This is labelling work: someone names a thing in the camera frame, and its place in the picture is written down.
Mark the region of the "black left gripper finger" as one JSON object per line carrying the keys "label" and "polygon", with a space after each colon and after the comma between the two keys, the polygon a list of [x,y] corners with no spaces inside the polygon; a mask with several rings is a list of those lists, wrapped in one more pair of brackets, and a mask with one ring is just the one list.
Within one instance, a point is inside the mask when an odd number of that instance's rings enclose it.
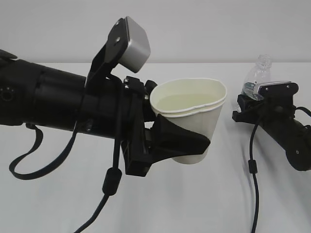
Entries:
{"label": "black left gripper finger", "polygon": [[202,161],[211,139],[201,126],[195,115],[164,117],[158,114],[150,129],[152,162],[176,159],[190,165]]}
{"label": "black left gripper finger", "polygon": [[157,83],[152,80],[147,80],[145,85],[145,92],[151,94],[151,92],[157,87]]}

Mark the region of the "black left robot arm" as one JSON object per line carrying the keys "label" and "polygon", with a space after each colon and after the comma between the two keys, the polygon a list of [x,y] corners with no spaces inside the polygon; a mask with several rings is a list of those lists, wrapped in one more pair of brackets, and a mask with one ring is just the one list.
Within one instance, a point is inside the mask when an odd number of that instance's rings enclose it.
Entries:
{"label": "black left robot arm", "polygon": [[20,173],[23,154],[9,166],[20,180],[34,180],[56,170],[68,157],[77,134],[112,138],[115,141],[112,167],[105,182],[121,179],[119,156],[125,173],[144,177],[159,161],[178,156],[196,156],[210,145],[202,133],[180,127],[151,109],[156,83],[131,76],[124,80],[101,66],[87,77],[18,59],[0,53],[0,122],[25,125],[35,131],[34,152],[43,140],[40,127],[71,131],[65,149],[45,167]]}

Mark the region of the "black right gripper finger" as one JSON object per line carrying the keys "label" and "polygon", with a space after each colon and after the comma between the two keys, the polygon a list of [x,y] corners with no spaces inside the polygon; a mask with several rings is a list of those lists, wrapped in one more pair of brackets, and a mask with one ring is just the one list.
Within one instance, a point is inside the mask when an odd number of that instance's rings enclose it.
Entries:
{"label": "black right gripper finger", "polygon": [[237,103],[240,109],[233,111],[232,119],[235,122],[256,123],[259,119],[259,109],[264,102],[262,100],[257,101],[246,95],[239,94]]}

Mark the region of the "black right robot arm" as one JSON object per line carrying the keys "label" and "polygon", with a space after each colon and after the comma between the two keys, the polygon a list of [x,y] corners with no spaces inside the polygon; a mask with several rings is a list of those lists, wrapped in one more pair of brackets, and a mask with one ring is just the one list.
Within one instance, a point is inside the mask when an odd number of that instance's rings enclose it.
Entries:
{"label": "black right robot arm", "polygon": [[293,97],[267,97],[255,101],[238,95],[239,110],[232,119],[258,125],[283,150],[288,163],[297,171],[311,169],[311,111],[295,106]]}

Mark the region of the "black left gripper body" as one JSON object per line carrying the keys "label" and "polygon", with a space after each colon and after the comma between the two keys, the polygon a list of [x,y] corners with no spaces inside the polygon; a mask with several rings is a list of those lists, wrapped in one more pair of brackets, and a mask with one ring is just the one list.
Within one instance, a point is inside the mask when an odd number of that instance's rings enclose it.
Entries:
{"label": "black left gripper body", "polygon": [[110,76],[87,88],[81,109],[81,131],[113,138],[122,150],[125,173],[138,177],[146,176],[153,164],[150,131],[145,128],[153,121],[153,111],[144,85],[138,78],[127,76],[123,83]]}

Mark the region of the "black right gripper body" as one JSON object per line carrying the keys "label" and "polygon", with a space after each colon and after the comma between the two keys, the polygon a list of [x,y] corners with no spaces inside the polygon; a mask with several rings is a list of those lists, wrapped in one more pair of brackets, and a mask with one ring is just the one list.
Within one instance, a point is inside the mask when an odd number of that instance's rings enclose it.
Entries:
{"label": "black right gripper body", "polygon": [[284,150],[290,165],[298,171],[311,169],[311,126],[295,119],[293,97],[267,98],[255,103],[259,125]]}

